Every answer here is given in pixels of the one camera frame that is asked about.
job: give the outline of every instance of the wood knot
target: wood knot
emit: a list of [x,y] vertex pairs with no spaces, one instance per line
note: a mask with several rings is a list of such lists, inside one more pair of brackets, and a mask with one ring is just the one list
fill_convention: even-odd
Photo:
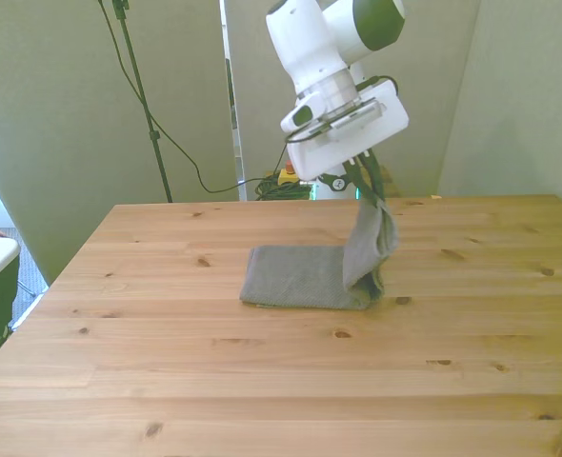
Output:
[[148,428],[146,428],[146,437],[153,438],[154,436],[160,434],[163,431],[164,424],[161,422],[152,422],[148,424]]
[[428,360],[426,361],[427,365],[441,365],[443,367],[447,367],[452,365],[452,360]]
[[445,255],[448,255],[449,257],[451,257],[454,260],[466,260],[465,257],[462,254],[459,254],[456,250],[451,250],[451,249],[441,249],[442,253]]
[[409,305],[411,301],[412,301],[411,297],[397,297],[395,299],[395,303],[397,305]]
[[528,233],[539,233],[539,230],[537,228],[531,227],[531,226],[527,226],[524,225],[522,226],[524,228],[524,230]]
[[353,336],[348,333],[346,330],[335,330],[334,331],[335,338],[352,338]]
[[494,369],[496,369],[501,373],[507,373],[508,371],[510,371],[509,368],[507,368],[505,365],[502,364],[492,364],[492,366],[494,367]]

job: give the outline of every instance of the gray cloth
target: gray cloth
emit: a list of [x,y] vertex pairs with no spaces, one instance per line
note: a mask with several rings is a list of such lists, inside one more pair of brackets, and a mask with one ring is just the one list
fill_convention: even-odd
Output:
[[383,294],[378,270],[396,248],[387,204],[362,200],[344,247],[253,249],[240,298],[264,308],[366,309]]

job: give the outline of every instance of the wall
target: wall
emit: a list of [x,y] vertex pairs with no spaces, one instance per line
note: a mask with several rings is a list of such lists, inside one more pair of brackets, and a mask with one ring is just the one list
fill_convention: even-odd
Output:
[[445,195],[562,197],[562,0],[483,0]]
[[[232,74],[246,177],[274,168],[279,122],[295,101],[266,28],[271,0],[226,0]],[[431,194],[452,127],[479,0],[405,0],[399,41],[364,59],[369,75],[390,74],[411,117],[408,130],[376,148],[405,195]]]
[[[133,0],[128,17],[152,112],[210,187],[231,186],[218,0]],[[206,194],[190,163],[162,149],[176,201],[237,198]],[[94,0],[0,2],[0,196],[48,281],[113,205],[164,201],[143,110]]]

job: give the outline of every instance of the floor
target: floor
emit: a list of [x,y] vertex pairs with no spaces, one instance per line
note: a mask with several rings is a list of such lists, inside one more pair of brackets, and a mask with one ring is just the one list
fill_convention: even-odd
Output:
[[10,322],[10,326],[12,327],[36,300],[37,296],[46,291],[48,286],[46,281],[44,281],[40,270],[35,265],[29,250],[25,246],[23,238],[21,238],[21,235],[18,233],[18,230],[16,228],[0,228],[0,230],[6,233],[9,238],[13,238],[19,243],[19,245],[21,245],[18,280],[24,284],[30,292],[32,292],[29,293],[20,287],[18,288],[16,298],[12,303],[12,321]]

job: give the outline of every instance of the yellow object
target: yellow object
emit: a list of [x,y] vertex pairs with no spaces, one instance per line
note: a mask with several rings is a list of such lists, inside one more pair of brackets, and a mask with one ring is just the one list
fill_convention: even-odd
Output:
[[281,186],[285,183],[297,183],[300,181],[297,174],[289,174],[287,169],[282,169],[279,173],[279,179],[277,180],[277,184]]

